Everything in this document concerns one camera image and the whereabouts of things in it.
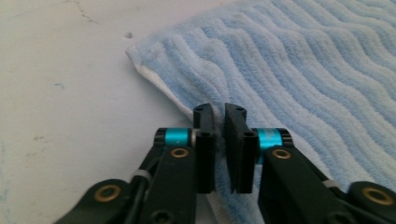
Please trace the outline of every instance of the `white table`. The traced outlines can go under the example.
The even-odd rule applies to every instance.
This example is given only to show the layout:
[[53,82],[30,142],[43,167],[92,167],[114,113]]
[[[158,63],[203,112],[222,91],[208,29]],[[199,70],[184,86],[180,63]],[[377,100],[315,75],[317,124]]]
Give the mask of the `white table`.
[[[0,223],[52,223],[93,184],[129,180],[160,127],[190,127],[124,51],[232,0],[0,3]],[[213,223],[199,197],[197,223]]]

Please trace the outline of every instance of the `towel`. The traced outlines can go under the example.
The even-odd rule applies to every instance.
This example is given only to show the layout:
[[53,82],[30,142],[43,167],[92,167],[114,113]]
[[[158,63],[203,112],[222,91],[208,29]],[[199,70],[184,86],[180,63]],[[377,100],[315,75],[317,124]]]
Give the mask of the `towel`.
[[[186,115],[200,104],[247,110],[250,128],[286,128],[343,191],[355,181],[396,190],[396,1],[240,1],[127,49],[136,70]],[[219,223],[263,223],[252,194],[231,194],[219,140]]]

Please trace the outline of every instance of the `white countertop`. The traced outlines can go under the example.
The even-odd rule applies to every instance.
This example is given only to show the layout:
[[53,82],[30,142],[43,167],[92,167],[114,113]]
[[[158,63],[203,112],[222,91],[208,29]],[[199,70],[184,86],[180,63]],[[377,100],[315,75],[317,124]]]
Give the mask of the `white countertop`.
[[129,180],[158,128],[190,127],[124,51],[231,1],[2,1],[0,223],[54,222],[93,184]]

